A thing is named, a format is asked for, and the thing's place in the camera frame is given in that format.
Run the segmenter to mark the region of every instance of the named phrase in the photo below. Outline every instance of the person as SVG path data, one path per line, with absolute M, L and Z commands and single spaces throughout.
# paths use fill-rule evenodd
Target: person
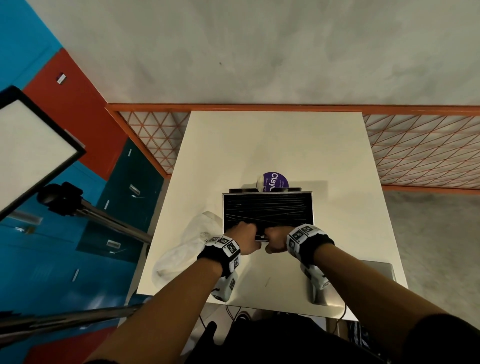
M 478 360 L 480 331 L 337 248 L 320 229 L 302 227 L 265 229 L 267 253 L 289 250 L 303 264 L 319 267 L 394 362 Z M 294 238 L 297 242 L 302 239 L 298 239 L 302 235 L 300 228 L 306 231 L 307 237 L 303 237 L 299 246 L 294 246 Z M 227 231 L 224 238 L 236 243 L 241 255 L 249 255 L 261 248 L 261 243 L 255 241 L 256 232 L 254 224 L 242 222 Z M 208 295 L 220 277 L 228 274 L 229 266 L 232 267 L 216 255 L 220 251 L 218 247 L 206 246 L 204 251 L 206 253 L 201 253 L 190 267 L 118 327 L 86 363 L 177 362 Z M 311 319 L 299 315 L 278 314 L 259 321 L 237 318 L 223 345 L 213 344 L 212 330 L 215 325 L 210 323 L 187 362 L 267 360 L 297 363 L 305 359 L 316 363 L 382 362 L 377 356 L 323 331 Z

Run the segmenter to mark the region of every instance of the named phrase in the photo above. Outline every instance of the white plastic bag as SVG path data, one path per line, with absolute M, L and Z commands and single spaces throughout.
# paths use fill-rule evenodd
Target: white plastic bag
M 212 236 L 222 235 L 222 219 L 210 211 L 195 216 L 180 238 L 180 244 L 168 250 L 155 263 L 152 282 L 159 290 L 188 268 Z

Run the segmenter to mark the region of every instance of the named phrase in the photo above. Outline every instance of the purple lid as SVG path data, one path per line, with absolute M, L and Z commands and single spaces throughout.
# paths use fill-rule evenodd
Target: purple lid
M 287 179 L 278 172 L 264 173 L 264 191 L 270 192 L 275 187 L 288 187 Z

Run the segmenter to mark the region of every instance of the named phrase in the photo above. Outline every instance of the black pants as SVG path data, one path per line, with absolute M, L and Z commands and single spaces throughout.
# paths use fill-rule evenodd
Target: black pants
M 215 345 L 210 322 L 185 363 L 383 363 L 370 352 L 325 332 L 311 319 L 280 313 L 271 318 L 232 324 L 223 345 Z

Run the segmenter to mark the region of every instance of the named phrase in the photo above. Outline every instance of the table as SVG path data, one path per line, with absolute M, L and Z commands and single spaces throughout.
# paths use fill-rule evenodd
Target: table
M 138 293 L 153 295 L 156 260 L 180 242 L 189 221 L 222 216 L 222 193 L 254 187 L 276 171 L 313 191 L 315 225 L 358 259 L 393 265 L 407 286 L 361 113 L 193 111 L 171 177 Z M 262 249 L 243 256 L 228 304 L 340 317 L 342 307 L 310 303 L 300 263 Z M 207 302 L 222 303 L 209 296 Z M 347 310 L 345 319 L 355 319 Z

